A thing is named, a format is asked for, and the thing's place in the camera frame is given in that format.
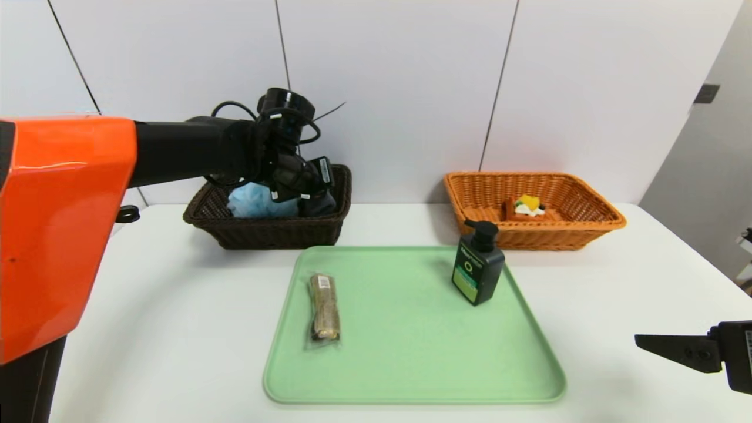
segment orange wicker basket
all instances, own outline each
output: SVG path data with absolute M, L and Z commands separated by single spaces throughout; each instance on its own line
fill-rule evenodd
M 514 250 L 579 250 L 601 235 L 626 226 L 626 219 L 576 176 L 555 172 L 454 172 L 444 178 L 459 231 L 465 219 L 499 227 L 496 244 Z M 561 221 L 502 221 L 502 203 L 523 194 L 541 198 Z

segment blue bath sponge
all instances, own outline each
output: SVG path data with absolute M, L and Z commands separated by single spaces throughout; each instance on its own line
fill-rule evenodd
M 237 187 L 229 195 L 227 208 L 236 218 L 294 218 L 298 216 L 298 200 L 271 201 L 268 187 L 253 182 Z

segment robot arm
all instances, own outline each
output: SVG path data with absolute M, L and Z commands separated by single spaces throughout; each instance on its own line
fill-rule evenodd
M 212 114 L 226 104 L 239 105 Z M 320 135 L 314 106 L 280 88 L 259 100 L 258 117 L 240 106 L 253 120 L 0 120 L 3 421 L 47 420 L 65 336 L 83 314 L 128 187 L 204 176 L 224 187 L 267 185 L 276 201 L 301 198 L 303 213 L 335 206 L 328 160 L 297 153 Z M 301 141 L 306 125 L 317 136 Z

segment white wall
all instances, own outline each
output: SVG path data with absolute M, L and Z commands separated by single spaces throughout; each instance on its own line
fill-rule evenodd
M 483 170 L 574 173 L 638 202 L 741 0 L 522 0 Z
M 285 87 L 274 0 L 55 0 L 103 114 L 182 121 L 236 100 L 255 109 Z M 222 116 L 244 117 L 228 107 Z M 149 204 L 186 203 L 202 178 L 143 187 Z
M 308 158 L 353 170 L 355 202 L 447 201 L 478 170 L 515 0 L 280 0 L 292 89 L 324 113 Z
M 479 167 L 496 100 L 484 170 L 572 172 L 637 202 L 740 1 L 520 0 L 496 95 L 514 0 L 279 0 L 292 88 L 319 113 L 348 101 L 303 154 L 348 164 L 357 202 L 440 201 L 445 172 Z M 53 5 L 104 114 L 185 120 L 287 85 L 274 0 Z M 143 191 L 185 203 L 202 184 Z
M 640 206 L 729 278 L 752 259 L 735 239 L 752 222 L 752 0 L 744 5 L 696 105 Z
M 0 1 L 0 117 L 96 113 L 43 0 Z M 123 204 L 144 208 L 137 190 Z M 113 233 L 122 225 L 116 224 Z

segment bottle label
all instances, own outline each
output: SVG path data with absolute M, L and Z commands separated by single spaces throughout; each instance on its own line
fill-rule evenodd
M 483 275 L 483 262 L 460 243 L 452 282 L 471 302 L 478 298 L 478 279 Z

